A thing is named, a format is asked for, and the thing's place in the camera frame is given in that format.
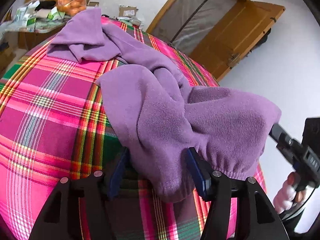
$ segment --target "wooden door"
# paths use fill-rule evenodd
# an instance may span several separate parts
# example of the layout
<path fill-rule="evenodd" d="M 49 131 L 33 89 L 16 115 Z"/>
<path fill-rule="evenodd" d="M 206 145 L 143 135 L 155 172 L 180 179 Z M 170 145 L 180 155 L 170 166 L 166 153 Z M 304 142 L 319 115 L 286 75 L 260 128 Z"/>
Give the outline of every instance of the wooden door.
<path fill-rule="evenodd" d="M 190 57 L 219 81 L 253 48 L 284 10 L 283 6 L 271 3 L 238 1 Z"/>

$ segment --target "plaid fabric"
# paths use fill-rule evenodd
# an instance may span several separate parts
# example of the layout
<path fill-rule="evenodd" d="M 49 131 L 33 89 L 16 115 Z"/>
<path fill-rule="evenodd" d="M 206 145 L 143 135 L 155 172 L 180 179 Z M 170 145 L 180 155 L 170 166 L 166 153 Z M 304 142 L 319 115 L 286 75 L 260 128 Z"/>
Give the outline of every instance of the plaid fabric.
<path fill-rule="evenodd" d="M 199 64 L 164 42 L 113 23 L 167 55 L 190 85 L 218 86 Z M 28 239 L 53 187 L 64 176 L 88 176 L 112 160 L 120 143 L 108 122 L 94 81 L 122 63 L 49 58 L 50 39 L 28 52 L 0 80 L 0 215 L 13 236 Z M 254 175 L 265 189 L 260 166 Z M 209 210 L 196 191 L 180 203 L 163 203 L 150 183 L 127 170 L 119 198 L 106 203 L 117 239 L 199 239 Z M 80 199 L 83 239 L 90 239 Z M 229 232 L 235 229 L 232 200 Z"/>

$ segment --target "blue gripper pad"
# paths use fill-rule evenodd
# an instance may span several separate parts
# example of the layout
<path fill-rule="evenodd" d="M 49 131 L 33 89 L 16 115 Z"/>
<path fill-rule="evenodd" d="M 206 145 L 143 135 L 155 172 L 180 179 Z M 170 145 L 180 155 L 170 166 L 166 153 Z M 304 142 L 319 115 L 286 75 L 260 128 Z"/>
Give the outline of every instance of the blue gripper pad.
<path fill-rule="evenodd" d="M 107 165 L 104 181 L 109 199 L 118 195 L 122 176 L 124 174 L 125 167 L 129 162 L 129 149 L 127 147 L 122 147 L 111 165 Z"/>
<path fill-rule="evenodd" d="M 191 173 L 191 177 L 196 186 L 198 195 L 205 199 L 207 198 L 207 189 L 209 187 L 206 181 L 209 173 L 206 171 L 201 171 L 201 167 L 199 167 L 199 164 L 201 165 L 201 161 L 203 160 L 200 159 L 195 148 L 190 147 L 189 149 L 187 149 L 187 154 L 186 154 L 187 168 Z"/>

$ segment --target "table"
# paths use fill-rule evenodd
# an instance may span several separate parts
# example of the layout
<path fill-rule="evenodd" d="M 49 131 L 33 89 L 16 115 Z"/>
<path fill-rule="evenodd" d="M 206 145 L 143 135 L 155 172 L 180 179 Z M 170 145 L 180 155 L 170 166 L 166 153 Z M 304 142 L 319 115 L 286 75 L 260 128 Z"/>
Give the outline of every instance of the table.
<path fill-rule="evenodd" d="M 27 27 L 22 26 L 22 22 L 13 22 L 9 24 L 4 31 L 23 33 L 25 47 L 26 47 L 26 50 L 29 51 L 34 46 L 36 46 L 35 43 L 36 43 L 38 34 L 47 34 L 58 28 L 61 28 L 67 23 L 68 20 L 69 18 L 65 18 L 63 20 L 57 20 L 57 21 L 37 19 L 37 21 L 34 24 L 28 25 Z M 33 41 L 31 43 L 31 48 L 30 46 L 28 46 L 26 33 L 35 33 Z"/>

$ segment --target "human hand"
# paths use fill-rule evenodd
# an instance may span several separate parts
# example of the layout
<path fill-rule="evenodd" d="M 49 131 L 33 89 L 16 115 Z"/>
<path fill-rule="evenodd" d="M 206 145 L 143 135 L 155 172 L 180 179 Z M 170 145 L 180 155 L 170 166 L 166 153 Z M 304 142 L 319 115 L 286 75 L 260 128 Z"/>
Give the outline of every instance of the human hand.
<path fill-rule="evenodd" d="M 306 198 L 306 190 L 296 192 L 292 187 L 295 181 L 295 172 L 291 172 L 282 188 L 273 199 L 273 205 L 278 214 L 289 210 L 294 204 L 301 206 Z"/>

